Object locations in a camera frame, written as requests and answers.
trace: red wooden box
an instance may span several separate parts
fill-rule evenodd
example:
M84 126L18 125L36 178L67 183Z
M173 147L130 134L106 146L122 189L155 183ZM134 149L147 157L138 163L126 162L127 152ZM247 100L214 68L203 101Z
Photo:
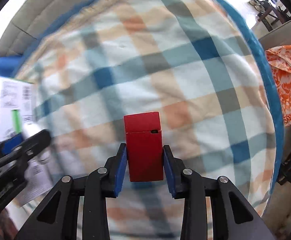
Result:
M159 112L124 116L131 182L163 180Z

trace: orange floral fabric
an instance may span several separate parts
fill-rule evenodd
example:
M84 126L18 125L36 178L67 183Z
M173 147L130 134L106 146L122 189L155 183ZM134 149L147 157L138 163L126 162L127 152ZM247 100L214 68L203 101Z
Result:
M291 45L278 46L265 52L278 89L284 125L291 124Z

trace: white box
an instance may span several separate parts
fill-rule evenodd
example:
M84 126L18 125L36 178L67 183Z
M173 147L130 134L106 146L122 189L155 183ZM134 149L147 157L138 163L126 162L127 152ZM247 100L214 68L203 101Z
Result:
M33 84L0 76L0 141L22 131L33 121Z

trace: silver bolt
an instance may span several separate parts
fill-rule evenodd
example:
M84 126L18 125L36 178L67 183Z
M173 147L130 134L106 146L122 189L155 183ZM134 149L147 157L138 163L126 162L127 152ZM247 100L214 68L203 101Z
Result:
M219 178L219 180L220 180L220 182L222 182L222 183L227 183L227 182L229 181L229 179L228 179L226 176L221 176L221 177Z
M184 170L183 170L183 173L184 173L185 175L191 175L191 174L192 174L192 170L191 170L191 169L184 169Z
M107 168L105 168L105 167L98 168L98 173L105 174L106 172L107 172Z
M13 151L16 152L16 151L20 150L21 148L22 148L21 146L18 146Z
M32 150L28 150L26 153L28 154L28 156L33 155L33 151Z
M71 180L71 177L70 176L64 176L64 177L62 177L61 180L62 180L62 182L67 183L67 182L69 182Z

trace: checkered fabric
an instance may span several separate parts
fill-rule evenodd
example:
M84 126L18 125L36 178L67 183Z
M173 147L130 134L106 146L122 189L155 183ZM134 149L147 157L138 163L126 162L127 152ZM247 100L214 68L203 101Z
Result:
M227 176L263 213L274 124L250 48L214 0L98 0L46 37L17 78L36 85L36 118L54 136L54 182L115 155L124 115L158 111L175 157ZM165 180L131 183L128 173L107 199L111 238L178 239L183 200Z

